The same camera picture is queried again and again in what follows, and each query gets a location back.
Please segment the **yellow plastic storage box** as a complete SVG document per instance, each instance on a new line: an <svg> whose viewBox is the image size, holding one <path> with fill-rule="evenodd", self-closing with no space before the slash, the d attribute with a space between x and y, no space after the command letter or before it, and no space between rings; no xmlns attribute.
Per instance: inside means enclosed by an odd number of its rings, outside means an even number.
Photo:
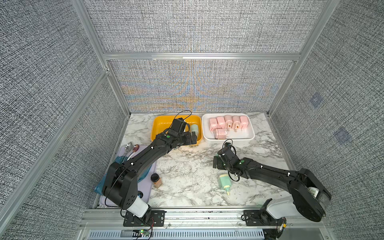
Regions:
<svg viewBox="0 0 384 240"><path fill-rule="evenodd" d="M153 127L152 127L152 132L151 132L151 141L154 141L156 138L157 134L160 134L162 131L167 129L174 117L176 115L161 115L155 118ZM198 132L197 132L197 143L195 146L199 145L200 142L203 139L203 130L202 130L202 119L201 117L197 115L191 115L186 119L186 122L192 127L192 125L197 125L198 126Z"/></svg>

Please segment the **white plastic storage box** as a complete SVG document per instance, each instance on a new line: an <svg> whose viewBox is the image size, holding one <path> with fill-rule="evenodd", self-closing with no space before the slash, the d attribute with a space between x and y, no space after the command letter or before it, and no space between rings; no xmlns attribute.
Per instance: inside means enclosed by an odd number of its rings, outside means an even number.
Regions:
<svg viewBox="0 0 384 240"><path fill-rule="evenodd" d="M217 140L214 136L214 131L210 132L210 124L209 119L210 118L216 118L218 116L225 116L225 115L231 115L233 116L247 116L246 114L238 114L238 113L218 113L218 114L205 114L202 116L202 130L203 130L203 137L206 140L207 143L219 143L220 141L224 140ZM239 129L237 133L235 133L233 127L230 129L230 131L227 131L227 139L232 139L234 142L249 142L250 140L253 140L255 138L255 131L253 129L251 120L249 118L249 125L245 130Z"/></svg>

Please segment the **pink pencil sharpener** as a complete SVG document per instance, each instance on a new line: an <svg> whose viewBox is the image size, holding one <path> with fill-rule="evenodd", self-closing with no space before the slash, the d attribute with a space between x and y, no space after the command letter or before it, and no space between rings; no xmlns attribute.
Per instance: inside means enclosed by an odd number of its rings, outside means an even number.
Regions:
<svg viewBox="0 0 384 240"><path fill-rule="evenodd" d="M245 130L249 125L249 118L247 116L240 116L241 129Z"/></svg>

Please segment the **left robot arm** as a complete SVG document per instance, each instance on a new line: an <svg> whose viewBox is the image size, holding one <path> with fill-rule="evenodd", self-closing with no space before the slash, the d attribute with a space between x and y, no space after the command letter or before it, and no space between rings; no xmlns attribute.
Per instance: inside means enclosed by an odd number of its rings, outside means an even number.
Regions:
<svg viewBox="0 0 384 240"><path fill-rule="evenodd" d="M130 160L119 164L112 163L107 171L102 194L122 210L142 218L150 206L138 196L138 178L159 158L180 146L195 145L195 132L158 134L155 140Z"/></svg>

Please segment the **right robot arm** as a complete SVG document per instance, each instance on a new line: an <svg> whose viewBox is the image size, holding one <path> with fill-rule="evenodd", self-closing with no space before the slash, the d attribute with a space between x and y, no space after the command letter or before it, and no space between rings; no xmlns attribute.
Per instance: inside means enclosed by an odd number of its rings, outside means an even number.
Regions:
<svg viewBox="0 0 384 240"><path fill-rule="evenodd" d="M296 210L306 219L320 222L332 195L308 169L282 170L249 158L240 159L230 147L224 147L214 157L213 168L226 170L238 178L258 180L290 193Z"/></svg>

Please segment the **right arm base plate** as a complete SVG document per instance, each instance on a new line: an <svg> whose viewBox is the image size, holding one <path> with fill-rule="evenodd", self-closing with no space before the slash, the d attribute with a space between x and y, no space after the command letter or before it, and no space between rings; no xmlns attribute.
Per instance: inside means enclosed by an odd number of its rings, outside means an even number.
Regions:
<svg viewBox="0 0 384 240"><path fill-rule="evenodd" d="M269 226L271 224L270 216L264 210L244 210L242 221L247 226Z"/></svg>

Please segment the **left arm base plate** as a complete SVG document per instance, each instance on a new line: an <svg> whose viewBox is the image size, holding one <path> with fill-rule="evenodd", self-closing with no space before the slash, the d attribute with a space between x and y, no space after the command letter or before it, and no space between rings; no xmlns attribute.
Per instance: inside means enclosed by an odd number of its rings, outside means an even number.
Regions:
<svg viewBox="0 0 384 240"><path fill-rule="evenodd" d="M154 211L149 209L143 217L126 212L124 216L124 227L163 227L165 221L165 211Z"/></svg>

